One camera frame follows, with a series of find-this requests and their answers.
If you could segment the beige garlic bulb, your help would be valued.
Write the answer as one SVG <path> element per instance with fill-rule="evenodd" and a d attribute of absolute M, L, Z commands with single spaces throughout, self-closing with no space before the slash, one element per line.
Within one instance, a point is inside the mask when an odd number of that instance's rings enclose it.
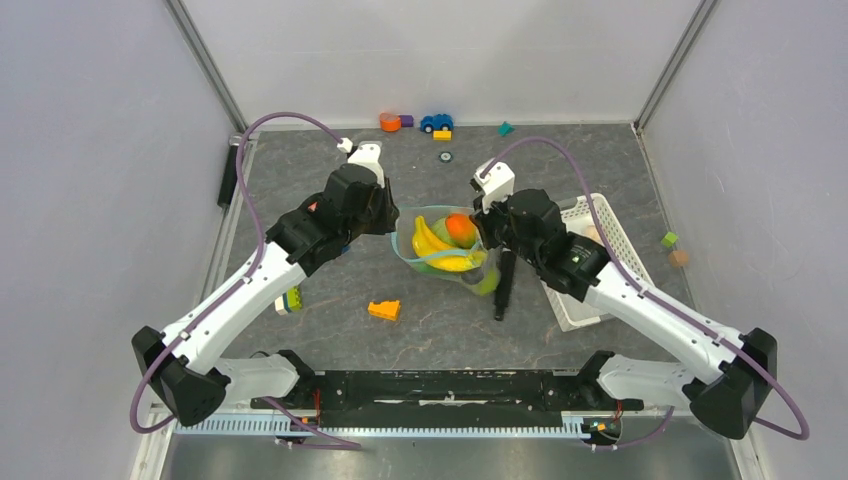
<path fill-rule="evenodd" d="M 583 231 L 583 235 L 590 238 L 591 240 L 595 241 L 596 243 L 598 243 L 600 245 L 603 244 L 603 240 L 601 238 L 600 231 L 594 225 L 587 226 Z"/>

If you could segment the green cabbage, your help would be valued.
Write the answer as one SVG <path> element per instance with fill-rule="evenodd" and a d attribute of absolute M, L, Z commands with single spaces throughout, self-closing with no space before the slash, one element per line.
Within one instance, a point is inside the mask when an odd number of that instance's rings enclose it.
<path fill-rule="evenodd" d="M 462 283 L 475 295 L 493 293 L 500 282 L 500 271 L 494 268 L 475 268 L 460 274 Z"/>

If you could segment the orange green mango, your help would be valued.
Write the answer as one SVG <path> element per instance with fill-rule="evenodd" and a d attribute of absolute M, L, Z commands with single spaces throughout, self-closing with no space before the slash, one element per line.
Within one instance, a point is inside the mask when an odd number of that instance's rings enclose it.
<path fill-rule="evenodd" d="M 477 229 L 468 214 L 452 213 L 444 220 L 450 240 L 458 247 L 471 249 L 477 241 Z"/>

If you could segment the clear zip top bag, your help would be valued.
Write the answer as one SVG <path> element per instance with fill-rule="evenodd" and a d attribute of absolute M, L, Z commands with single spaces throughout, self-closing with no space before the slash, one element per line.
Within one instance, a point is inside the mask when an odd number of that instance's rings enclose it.
<path fill-rule="evenodd" d="M 394 253 L 416 272 L 456 282 L 480 296 L 500 281 L 496 255 L 470 221 L 472 209 L 448 205 L 402 207 L 390 235 Z"/>

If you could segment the yellow banana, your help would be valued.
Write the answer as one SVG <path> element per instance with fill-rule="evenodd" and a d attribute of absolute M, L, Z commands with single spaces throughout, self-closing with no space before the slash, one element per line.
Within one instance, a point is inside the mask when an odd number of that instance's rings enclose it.
<path fill-rule="evenodd" d="M 487 259 L 486 252 L 479 248 L 461 249 L 439 239 L 423 216 L 415 218 L 411 245 L 419 260 L 432 268 L 450 273 L 463 273 L 482 267 Z"/>

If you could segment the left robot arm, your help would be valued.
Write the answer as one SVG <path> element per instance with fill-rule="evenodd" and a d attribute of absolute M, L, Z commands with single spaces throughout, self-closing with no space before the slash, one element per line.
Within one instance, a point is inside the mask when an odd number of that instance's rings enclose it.
<path fill-rule="evenodd" d="M 254 398 L 306 405 L 314 381 L 285 356 L 226 359 L 223 353 L 277 297 L 359 236 L 393 231 L 398 216 L 387 177 L 371 167 L 342 165 L 323 191 L 282 215 L 245 264 L 193 311 L 163 331 L 145 326 L 135 333 L 141 385 L 183 426 L 203 422 L 224 404 Z"/>

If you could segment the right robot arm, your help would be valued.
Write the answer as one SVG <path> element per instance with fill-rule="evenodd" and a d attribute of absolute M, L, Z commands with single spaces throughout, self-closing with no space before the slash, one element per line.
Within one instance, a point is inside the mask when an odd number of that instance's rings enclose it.
<path fill-rule="evenodd" d="M 485 247 L 504 247 L 530 264 L 549 288 L 624 321 L 675 362 L 594 354 L 577 382 L 580 400 L 602 408 L 614 398 L 688 409 L 729 439 L 744 438 L 777 374 L 777 341 L 754 328 L 743 334 L 644 284 L 608 249 L 571 232 L 541 189 L 501 201 L 473 201 L 471 216 Z"/>

